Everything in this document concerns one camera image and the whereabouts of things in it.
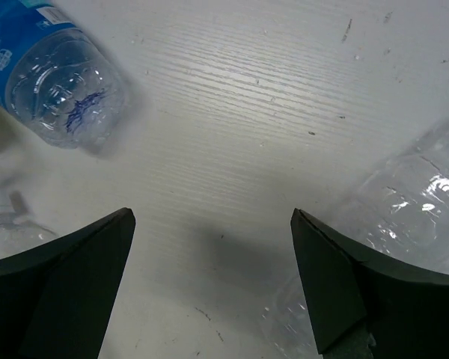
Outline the blue label clear bottle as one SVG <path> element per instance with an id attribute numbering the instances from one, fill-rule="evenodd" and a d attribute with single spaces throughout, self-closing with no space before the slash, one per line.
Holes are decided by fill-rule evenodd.
<path id="1" fill-rule="evenodd" d="M 0 1 L 0 106 L 46 143 L 95 150 L 120 122 L 116 68 L 48 1 Z"/>

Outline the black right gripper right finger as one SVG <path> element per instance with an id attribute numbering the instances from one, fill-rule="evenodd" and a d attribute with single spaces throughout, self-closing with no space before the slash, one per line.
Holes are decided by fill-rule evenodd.
<path id="1" fill-rule="evenodd" d="M 449 358 L 449 274 L 384 255 L 296 209 L 299 276 L 324 358 Z"/>

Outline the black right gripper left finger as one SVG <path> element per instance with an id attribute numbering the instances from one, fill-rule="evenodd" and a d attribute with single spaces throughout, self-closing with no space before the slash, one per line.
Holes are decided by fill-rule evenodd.
<path id="1" fill-rule="evenodd" d="M 134 231 L 122 208 L 0 259 L 0 358 L 97 358 Z"/>

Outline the clear bottle white cap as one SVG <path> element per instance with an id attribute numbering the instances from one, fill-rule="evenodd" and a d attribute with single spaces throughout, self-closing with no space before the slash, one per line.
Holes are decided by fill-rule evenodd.
<path id="1" fill-rule="evenodd" d="M 20 215 L 9 195 L 0 189 L 0 260 L 57 239 L 56 233 Z"/>

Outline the clear plastic bottle blue cap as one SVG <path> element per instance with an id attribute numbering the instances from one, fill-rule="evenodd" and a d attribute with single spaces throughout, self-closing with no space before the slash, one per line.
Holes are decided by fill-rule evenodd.
<path id="1" fill-rule="evenodd" d="M 381 164 L 321 222 L 396 260 L 449 274 L 449 121 Z M 298 266 L 263 311 L 263 329 L 286 358 L 324 358 Z"/>

